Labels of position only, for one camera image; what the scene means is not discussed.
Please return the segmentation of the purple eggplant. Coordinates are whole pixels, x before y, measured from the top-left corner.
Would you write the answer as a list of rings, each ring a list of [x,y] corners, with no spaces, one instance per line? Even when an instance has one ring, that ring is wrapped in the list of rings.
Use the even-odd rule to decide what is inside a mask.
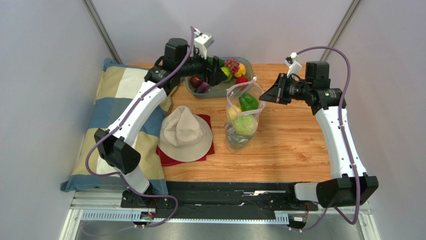
[[[211,86],[206,83],[206,82],[202,82],[196,89],[195,89],[195,93],[198,94],[205,94],[206,92],[208,92],[210,90]]]

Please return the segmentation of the green bell pepper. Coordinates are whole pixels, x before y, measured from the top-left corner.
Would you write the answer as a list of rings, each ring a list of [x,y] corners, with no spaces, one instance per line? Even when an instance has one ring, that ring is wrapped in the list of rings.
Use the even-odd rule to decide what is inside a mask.
[[[243,112],[257,110],[259,108],[258,100],[250,93],[243,93],[238,100]]]

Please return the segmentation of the clear zip top bag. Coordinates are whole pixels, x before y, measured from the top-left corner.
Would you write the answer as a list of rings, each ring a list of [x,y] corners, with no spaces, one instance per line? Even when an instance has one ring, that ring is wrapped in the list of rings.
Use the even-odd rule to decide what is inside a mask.
[[[259,97],[264,93],[264,91],[261,88],[261,86],[258,84],[258,78],[256,76],[253,77],[252,80],[249,80],[248,82],[241,83],[241,84],[235,84],[235,85],[233,85],[233,86],[231,86],[230,88],[227,89],[227,92],[226,92],[226,119],[225,119],[224,128],[225,128],[225,139],[226,139],[226,143],[227,143],[227,148],[231,153],[241,151],[244,148],[235,149],[235,148],[229,147],[229,145],[228,145],[227,137],[226,137],[226,130],[234,128],[234,127],[232,125],[232,122],[227,121],[227,110],[228,110],[229,107],[232,107],[233,105],[240,106],[239,97],[244,93],[251,94],[253,97],[255,97],[257,99],[257,101],[259,103],[258,109],[249,110],[249,111],[242,111],[241,113],[238,114],[238,117],[243,116],[243,115],[253,115],[256,118],[257,123],[258,123],[256,132],[254,134],[250,135],[250,136],[252,136],[252,140],[244,148],[247,148],[250,145],[250,143],[253,141],[253,138],[258,131],[259,122],[260,122],[260,120],[259,120],[260,115],[261,115],[262,111],[264,110],[264,108],[266,106],[265,101],[259,100]]]

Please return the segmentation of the pale green cabbage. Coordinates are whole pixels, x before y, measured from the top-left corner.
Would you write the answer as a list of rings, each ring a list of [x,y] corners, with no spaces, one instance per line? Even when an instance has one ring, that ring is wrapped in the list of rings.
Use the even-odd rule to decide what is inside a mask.
[[[235,129],[236,133],[243,136],[253,135],[258,128],[257,119],[249,114],[249,115],[241,115],[236,117],[232,121],[232,126]]]

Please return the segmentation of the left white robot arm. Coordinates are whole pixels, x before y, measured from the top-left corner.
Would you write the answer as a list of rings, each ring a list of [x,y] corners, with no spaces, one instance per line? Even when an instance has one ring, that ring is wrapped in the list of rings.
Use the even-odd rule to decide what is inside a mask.
[[[148,70],[128,107],[107,129],[99,128],[95,132],[95,145],[89,153],[97,150],[99,156],[114,168],[114,174],[122,177],[134,193],[144,194],[150,186],[139,167],[141,154],[132,145],[153,111],[184,77],[200,75],[210,86],[227,80],[219,58],[208,57],[208,47],[213,42],[214,38],[207,33],[199,33],[191,41],[169,39],[164,54]]]

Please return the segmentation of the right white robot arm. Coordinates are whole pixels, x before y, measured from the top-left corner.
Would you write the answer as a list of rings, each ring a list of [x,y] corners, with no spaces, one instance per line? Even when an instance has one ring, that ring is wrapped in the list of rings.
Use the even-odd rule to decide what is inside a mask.
[[[287,65],[288,73],[280,73],[259,99],[282,105],[304,101],[322,130],[331,171],[330,180],[290,184],[291,197],[298,202],[318,203],[323,208],[363,205],[378,189],[379,182],[376,176],[368,175],[361,163],[348,126],[343,91],[330,87],[329,64],[307,62],[304,79],[298,76],[300,63],[292,60]]]

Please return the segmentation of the yellow pear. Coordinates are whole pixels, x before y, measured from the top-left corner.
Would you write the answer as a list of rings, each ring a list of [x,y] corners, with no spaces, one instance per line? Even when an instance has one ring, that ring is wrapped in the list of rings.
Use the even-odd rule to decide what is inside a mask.
[[[227,121],[232,122],[238,115],[242,112],[242,109],[239,105],[230,106],[227,109]]]

